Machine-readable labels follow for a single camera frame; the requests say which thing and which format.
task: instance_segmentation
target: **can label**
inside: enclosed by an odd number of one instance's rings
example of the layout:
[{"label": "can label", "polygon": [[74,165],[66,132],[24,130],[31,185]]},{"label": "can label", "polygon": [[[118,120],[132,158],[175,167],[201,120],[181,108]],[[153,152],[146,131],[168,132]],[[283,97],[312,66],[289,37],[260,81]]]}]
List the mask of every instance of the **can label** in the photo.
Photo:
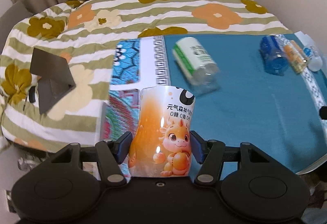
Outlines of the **can label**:
[{"label": "can label", "polygon": [[305,48],[303,49],[303,52],[304,52],[305,55],[307,55],[308,57],[310,57],[311,54],[312,54],[311,49],[309,49],[308,47],[305,47]]},{"label": "can label", "polygon": [[191,75],[200,67],[211,63],[216,64],[196,38],[186,37],[180,39],[176,42],[174,50]]},{"label": "can label", "polygon": [[139,125],[129,150],[132,176],[188,174],[194,103],[194,95],[185,89],[171,86],[142,89]]}]

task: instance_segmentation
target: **bed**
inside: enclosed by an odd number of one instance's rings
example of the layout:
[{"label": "bed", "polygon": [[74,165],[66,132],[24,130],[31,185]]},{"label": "bed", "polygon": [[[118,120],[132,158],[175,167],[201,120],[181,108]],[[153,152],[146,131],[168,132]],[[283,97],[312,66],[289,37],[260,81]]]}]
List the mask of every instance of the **bed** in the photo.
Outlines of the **bed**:
[{"label": "bed", "polygon": [[[46,152],[66,144],[94,145],[112,66],[121,40],[194,34],[291,33],[253,0],[69,1],[19,22],[0,60],[1,128],[9,141]],[[39,114],[38,77],[29,72],[33,48],[64,57],[76,88]],[[35,102],[28,92],[36,87]]]}]

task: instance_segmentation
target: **white bottle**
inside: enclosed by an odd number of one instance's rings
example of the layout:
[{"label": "white bottle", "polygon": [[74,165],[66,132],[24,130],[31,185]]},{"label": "white bottle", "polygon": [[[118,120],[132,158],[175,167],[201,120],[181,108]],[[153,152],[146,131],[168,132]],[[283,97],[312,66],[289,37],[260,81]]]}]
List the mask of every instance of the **white bottle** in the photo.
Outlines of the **white bottle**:
[{"label": "white bottle", "polygon": [[180,39],[172,52],[185,77],[193,85],[192,91],[195,95],[208,93],[218,88],[217,64],[196,38]]},{"label": "white bottle", "polygon": [[309,58],[308,68],[313,72],[319,71],[323,66],[323,60],[316,50],[316,46],[311,42],[311,44],[308,44],[303,48],[303,52]]}]

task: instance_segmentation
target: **plastic bottle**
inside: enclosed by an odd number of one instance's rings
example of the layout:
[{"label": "plastic bottle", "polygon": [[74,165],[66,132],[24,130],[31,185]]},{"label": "plastic bottle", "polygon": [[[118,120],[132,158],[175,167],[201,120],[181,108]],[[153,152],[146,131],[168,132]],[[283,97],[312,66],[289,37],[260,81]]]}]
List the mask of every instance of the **plastic bottle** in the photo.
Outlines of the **plastic bottle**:
[{"label": "plastic bottle", "polygon": [[308,57],[294,41],[289,41],[282,34],[273,35],[278,42],[279,48],[286,54],[288,62],[296,73],[301,73],[308,66]]},{"label": "plastic bottle", "polygon": [[321,59],[314,44],[308,44],[303,48],[305,55],[309,58],[308,68],[313,71],[319,71],[323,66],[323,60]]},{"label": "plastic bottle", "polygon": [[194,37],[185,37],[176,42],[173,55],[197,94],[217,88],[217,64]]},{"label": "plastic bottle", "polygon": [[267,73],[283,75],[288,68],[288,60],[285,53],[274,36],[265,36],[260,43],[260,53],[264,59],[264,70]]},{"label": "plastic bottle", "polygon": [[298,39],[302,42],[302,44],[305,46],[303,48],[304,53],[308,52],[308,53],[306,53],[308,56],[310,54],[314,55],[314,59],[316,61],[312,61],[313,64],[311,66],[308,66],[308,68],[313,72],[318,71],[319,70],[318,68],[320,68],[323,71],[323,73],[325,74],[325,76],[327,76],[327,61],[326,61],[327,57],[324,57],[323,53],[321,52],[319,47],[316,46],[313,39],[309,35],[304,34],[302,31],[298,31],[298,32],[294,33],[294,35],[296,35],[298,37]]}]

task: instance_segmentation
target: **orange flower pattern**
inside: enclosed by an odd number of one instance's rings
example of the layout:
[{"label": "orange flower pattern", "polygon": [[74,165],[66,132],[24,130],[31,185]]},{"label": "orange flower pattern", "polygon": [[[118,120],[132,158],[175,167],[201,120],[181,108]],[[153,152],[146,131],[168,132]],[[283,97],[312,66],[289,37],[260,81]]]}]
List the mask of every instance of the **orange flower pattern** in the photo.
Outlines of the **orange flower pattern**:
[{"label": "orange flower pattern", "polygon": [[218,3],[209,3],[197,7],[192,15],[207,21],[208,26],[216,29],[228,29],[230,25],[239,24],[242,18],[228,7]]},{"label": "orange flower pattern", "polygon": [[16,144],[19,144],[19,145],[22,145],[25,147],[30,147],[30,148],[34,148],[34,149],[38,149],[38,150],[42,150],[42,151],[47,151],[47,149],[38,140],[35,140],[35,139],[32,139],[27,142],[27,141],[24,141],[24,140],[16,137],[14,142]]},{"label": "orange flower pattern", "polygon": [[86,4],[78,10],[72,12],[68,19],[68,29],[78,26],[84,22],[91,21],[95,17],[91,4]]}]

